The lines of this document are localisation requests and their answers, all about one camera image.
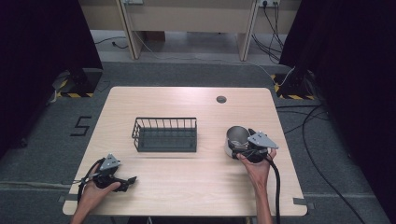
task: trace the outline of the metal cup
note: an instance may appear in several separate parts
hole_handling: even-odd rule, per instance
[[[231,158],[233,157],[232,149],[248,149],[249,131],[241,126],[233,126],[227,131],[225,140],[225,153]]]

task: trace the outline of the black hole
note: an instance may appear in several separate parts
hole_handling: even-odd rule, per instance
[[[225,98],[225,96],[218,96],[218,98],[216,98],[216,100],[218,101],[218,103],[224,104],[225,102],[227,102],[227,98]]]

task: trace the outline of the black wire basket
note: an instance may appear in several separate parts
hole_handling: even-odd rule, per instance
[[[139,152],[196,152],[196,118],[136,118],[132,131]]]

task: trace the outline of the person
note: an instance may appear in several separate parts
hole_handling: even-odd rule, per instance
[[[99,164],[92,169],[91,175]],[[107,196],[107,194],[120,186],[120,182],[115,182],[105,189],[99,189],[90,179],[85,185],[84,191],[79,200],[75,214],[71,217],[70,224],[80,224],[85,217]]]
[[[276,156],[276,150],[271,148],[267,155],[269,160],[273,160]],[[272,224],[273,220],[270,212],[270,205],[268,203],[267,182],[270,172],[270,163],[263,160],[258,163],[253,163],[247,160],[243,155],[238,154],[238,159],[245,165],[248,177],[254,188],[256,195],[256,209],[257,209],[257,223],[258,224]]]
[[[271,148],[268,154],[269,160],[273,160],[276,156],[276,150]],[[247,174],[253,185],[256,195],[257,208],[257,223],[258,224],[272,224],[270,206],[267,196],[267,181],[270,171],[270,163],[263,160],[258,163],[253,163],[247,160],[242,154],[238,154],[237,158],[245,165]],[[75,214],[71,217],[70,224],[83,223],[85,217],[107,196],[107,194],[120,186],[120,182],[115,182],[105,189],[96,187],[93,181],[88,181],[81,195],[81,200],[77,206]]]

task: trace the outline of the gray carpet floor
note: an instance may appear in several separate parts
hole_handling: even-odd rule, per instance
[[[60,97],[41,114],[28,136],[28,146],[12,148],[0,160],[0,223],[67,223],[62,197],[68,193],[85,148],[114,86],[186,86],[268,88],[274,96],[308,213],[282,217],[281,223],[360,223],[352,210],[319,175],[304,147],[302,127],[318,99],[285,100],[276,97],[271,78],[253,65],[188,63],[103,63],[104,73],[92,98]],[[268,73],[289,68],[266,66]],[[325,106],[305,124],[304,137],[315,164],[344,195],[365,223],[389,223],[360,168],[348,157],[347,147]],[[85,136],[75,125],[90,126]],[[36,182],[36,186],[25,182]],[[127,223],[128,217],[90,216],[85,223]]]

